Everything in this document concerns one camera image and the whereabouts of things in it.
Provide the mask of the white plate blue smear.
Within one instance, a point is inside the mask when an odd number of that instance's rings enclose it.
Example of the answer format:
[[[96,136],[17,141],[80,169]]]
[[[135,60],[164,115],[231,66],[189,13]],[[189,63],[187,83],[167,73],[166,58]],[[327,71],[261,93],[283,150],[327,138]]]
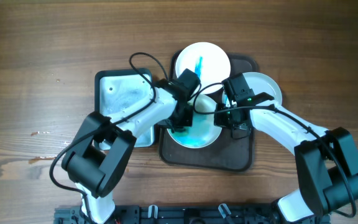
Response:
[[[253,90],[254,95],[265,92],[274,97],[273,100],[252,103],[252,106],[254,106],[255,109],[264,109],[264,107],[268,107],[272,104],[275,106],[282,105],[283,97],[281,89],[272,78],[259,72],[246,72],[240,74],[245,78],[248,87]],[[230,78],[234,78],[240,74],[230,76]]]

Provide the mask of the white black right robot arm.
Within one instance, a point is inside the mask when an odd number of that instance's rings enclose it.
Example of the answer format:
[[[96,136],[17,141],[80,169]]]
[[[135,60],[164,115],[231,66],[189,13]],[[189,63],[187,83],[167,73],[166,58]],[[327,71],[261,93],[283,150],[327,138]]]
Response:
[[[355,217],[358,150],[348,130],[316,126],[275,100],[233,108],[220,103],[214,118],[224,127],[251,124],[294,155],[299,188],[275,202],[278,221],[295,223],[332,212]]]

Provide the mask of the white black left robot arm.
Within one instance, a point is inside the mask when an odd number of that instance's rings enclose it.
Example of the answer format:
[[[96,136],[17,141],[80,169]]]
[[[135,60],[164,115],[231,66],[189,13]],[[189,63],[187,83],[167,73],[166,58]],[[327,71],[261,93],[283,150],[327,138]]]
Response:
[[[194,88],[156,87],[129,115],[115,121],[98,111],[89,114],[73,142],[61,153],[62,168],[82,196],[89,223],[106,223],[115,210],[112,191],[122,178],[137,138],[155,124],[190,126],[188,101]]]

